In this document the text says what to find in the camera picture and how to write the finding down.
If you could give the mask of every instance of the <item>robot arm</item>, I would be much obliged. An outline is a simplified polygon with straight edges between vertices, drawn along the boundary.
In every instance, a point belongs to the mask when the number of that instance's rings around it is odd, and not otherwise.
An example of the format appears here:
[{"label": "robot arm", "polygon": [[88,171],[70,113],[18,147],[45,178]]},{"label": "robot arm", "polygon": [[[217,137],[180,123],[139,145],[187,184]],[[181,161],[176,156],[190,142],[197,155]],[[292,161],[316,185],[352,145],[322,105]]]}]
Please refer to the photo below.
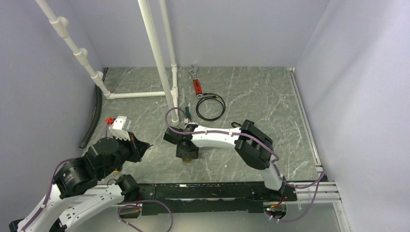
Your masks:
[{"label": "robot arm", "polygon": [[[121,176],[106,190],[88,192],[125,161],[140,162],[151,147],[126,131],[127,125],[126,117],[118,117],[110,127],[113,138],[100,139],[84,156],[66,162],[54,175],[48,199],[44,197],[26,218],[10,223],[10,231],[68,232],[113,204],[137,200],[139,187],[131,175]],[[85,193],[95,196],[68,208]]]},{"label": "robot arm", "polygon": [[[195,123],[187,124],[185,129],[173,129],[180,132],[221,130],[232,133],[246,133],[259,139],[260,141],[263,141],[266,146],[273,149],[272,139],[260,131],[254,125],[254,122],[249,120],[245,120],[242,127],[232,129],[206,128]],[[248,137],[222,133],[182,135],[167,129],[164,135],[164,140],[175,144],[176,156],[186,161],[189,161],[190,159],[197,159],[200,147],[210,146],[234,149],[249,167],[259,170],[265,186],[268,189],[279,191],[283,186],[282,181],[279,179],[273,165],[271,164],[271,154]]]}]

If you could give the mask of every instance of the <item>adjustable wrench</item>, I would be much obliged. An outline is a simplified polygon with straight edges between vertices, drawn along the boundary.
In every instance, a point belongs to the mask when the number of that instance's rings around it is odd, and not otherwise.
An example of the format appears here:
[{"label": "adjustable wrench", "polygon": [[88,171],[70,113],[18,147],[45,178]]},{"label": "adjustable wrench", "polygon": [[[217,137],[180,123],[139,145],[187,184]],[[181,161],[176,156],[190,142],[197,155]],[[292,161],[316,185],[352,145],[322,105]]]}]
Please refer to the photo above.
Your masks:
[{"label": "adjustable wrench", "polygon": [[198,76],[196,75],[196,71],[198,71],[198,66],[192,64],[192,69],[188,70],[188,72],[192,75],[193,88],[195,89],[196,97],[200,99],[204,95],[202,94],[201,84],[199,83]]}]

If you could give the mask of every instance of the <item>light purple wall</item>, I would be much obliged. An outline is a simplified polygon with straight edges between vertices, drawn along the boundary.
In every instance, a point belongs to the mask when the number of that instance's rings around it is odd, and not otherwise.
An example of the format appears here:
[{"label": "light purple wall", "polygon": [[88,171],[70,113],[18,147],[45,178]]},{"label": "light purple wall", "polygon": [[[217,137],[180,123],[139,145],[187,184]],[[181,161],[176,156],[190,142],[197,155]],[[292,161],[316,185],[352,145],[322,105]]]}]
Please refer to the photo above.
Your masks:
[{"label": "light purple wall", "polygon": [[353,231],[410,231],[410,2],[331,0],[296,66]]},{"label": "light purple wall", "polygon": [[[70,4],[49,3],[68,18],[70,35],[102,70]],[[0,1],[0,34],[0,231],[6,231],[44,196],[55,165],[81,155],[94,84],[35,0]]]},{"label": "light purple wall", "polygon": [[[69,0],[107,67],[155,66],[136,0]],[[158,0],[149,1],[165,64]],[[294,67],[329,0],[167,0],[179,66]]]}]

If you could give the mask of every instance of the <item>cable connector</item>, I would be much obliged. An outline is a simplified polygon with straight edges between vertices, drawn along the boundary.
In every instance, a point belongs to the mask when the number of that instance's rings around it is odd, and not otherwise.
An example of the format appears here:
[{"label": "cable connector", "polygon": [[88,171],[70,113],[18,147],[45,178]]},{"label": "cable connector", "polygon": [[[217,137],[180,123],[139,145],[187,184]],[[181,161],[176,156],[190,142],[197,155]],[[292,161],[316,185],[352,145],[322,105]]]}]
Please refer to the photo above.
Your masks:
[{"label": "cable connector", "polygon": [[113,124],[114,123],[114,119],[112,117],[109,117],[105,120],[105,122],[108,122],[108,124]]}]

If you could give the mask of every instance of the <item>black cable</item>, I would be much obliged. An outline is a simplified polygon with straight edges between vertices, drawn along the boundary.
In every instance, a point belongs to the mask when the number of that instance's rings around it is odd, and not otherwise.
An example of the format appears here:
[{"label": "black cable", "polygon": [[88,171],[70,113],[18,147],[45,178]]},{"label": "black cable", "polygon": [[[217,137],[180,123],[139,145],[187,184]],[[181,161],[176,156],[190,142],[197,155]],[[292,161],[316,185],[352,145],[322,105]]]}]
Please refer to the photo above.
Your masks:
[{"label": "black cable", "polygon": [[231,122],[231,127],[233,128],[242,127],[242,124],[237,123],[237,122]]},{"label": "black cable", "polygon": [[108,185],[109,185],[108,183],[110,183],[110,181],[112,181],[112,180],[114,180],[114,181],[115,181],[115,183],[116,183],[116,184],[118,184],[118,183],[117,183],[117,180],[116,180],[116,179],[114,179],[114,178],[112,178],[112,179],[109,179],[109,180],[107,181],[107,187],[108,187]]},{"label": "black cable", "polygon": [[[196,114],[198,115],[199,118],[205,120],[205,121],[215,121],[218,120],[220,117],[222,117],[223,113],[225,113],[225,101],[223,100],[223,98],[221,98],[218,94],[215,93],[204,93],[204,96],[209,95],[208,97],[203,97],[201,99],[199,99],[198,103],[196,104]],[[204,116],[202,116],[202,114],[199,112],[199,106],[204,103],[206,100],[214,100],[219,102],[219,104],[222,106],[222,112],[219,116],[214,117],[214,118],[206,118]]]},{"label": "black cable", "polygon": [[[104,69],[104,75],[102,76],[102,80],[105,80],[105,77],[107,75],[108,68]],[[101,108],[103,106],[103,93],[101,92],[101,89],[98,86],[95,86],[95,94],[96,94],[96,101],[95,101],[95,109],[94,109],[94,115],[92,117],[90,127],[88,128],[86,134],[84,135],[83,140],[81,141],[80,148],[84,149],[86,148],[87,144],[89,143],[92,134],[95,131],[95,128],[97,128],[98,121],[100,120],[101,116]]]}]

